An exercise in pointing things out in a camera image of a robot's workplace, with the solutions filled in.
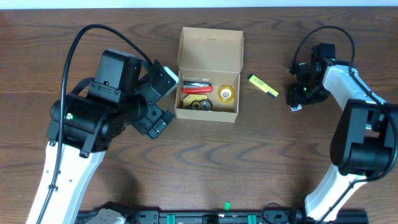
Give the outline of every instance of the cardboard box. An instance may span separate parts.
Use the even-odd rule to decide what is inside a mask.
[[[177,60],[177,118],[234,123],[239,113],[243,31],[183,27]],[[205,93],[213,105],[211,111],[183,109],[182,101],[187,95],[181,92],[183,81],[212,83],[213,92]],[[235,93],[228,104],[218,99],[218,90],[224,85],[231,86]]]

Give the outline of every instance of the wooden table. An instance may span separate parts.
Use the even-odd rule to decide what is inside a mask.
[[[301,206],[329,168],[330,141],[341,110],[325,102],[291,112],[285,88],[296,47],[312,29],[344,27],[356,41],[355,65],[385,100],[398,103],[397,8],[90,9],[0,12],[0,222],[24,223],[45,159],[50,108],[70,44],[85,25],[100,23],[126,34],[152,60],[177,71],[183,26],[244,31],[239,116],[234,124],[177,119],[156,140],[127,128],[88,186],[81,209],[109,200],[163,210],[260,209],[268,202]],[[336,44],[349,59],[345,36],[324,30],[310,47]],[[118,37],[92,30],[82,38],[68,80],[70,91],[95,76],[104,49],[134,52]],[[280,95],[264,95],[246,77],[254,73]],[[173,108],[174,95],[163,109]],[[397,169],[356,192],[345,207],[365,208],[372,223],[395,223]]]

